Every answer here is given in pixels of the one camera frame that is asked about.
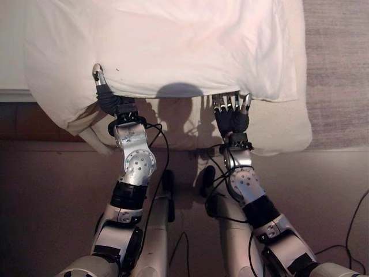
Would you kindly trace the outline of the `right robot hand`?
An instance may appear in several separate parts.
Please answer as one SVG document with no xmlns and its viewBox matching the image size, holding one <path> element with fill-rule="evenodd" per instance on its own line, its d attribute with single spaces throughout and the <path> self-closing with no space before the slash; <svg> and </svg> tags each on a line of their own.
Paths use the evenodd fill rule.
<svg viewBox="0 0 369 277">
<path fill-rule="evenodd" d="M 238 91 L 212 95 L 214 117 L 222 138 L 247 130 L 251 100 L 249 93 L 241 95 Z"/>
</svg>

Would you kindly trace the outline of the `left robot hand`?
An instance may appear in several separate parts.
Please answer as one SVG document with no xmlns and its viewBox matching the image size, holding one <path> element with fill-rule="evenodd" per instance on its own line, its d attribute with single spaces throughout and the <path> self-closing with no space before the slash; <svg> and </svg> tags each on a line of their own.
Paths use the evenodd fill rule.
<svg viewBox="0 0 369 277">
<path fill-rule="evenodd" d="M 115 95 L 108 86 L 101 64 L 92 68 L 92 76 L 96 85 L 96 97 L 100 108 L 109 115 L 137 112 L 134 98 Z"/>
</svg>

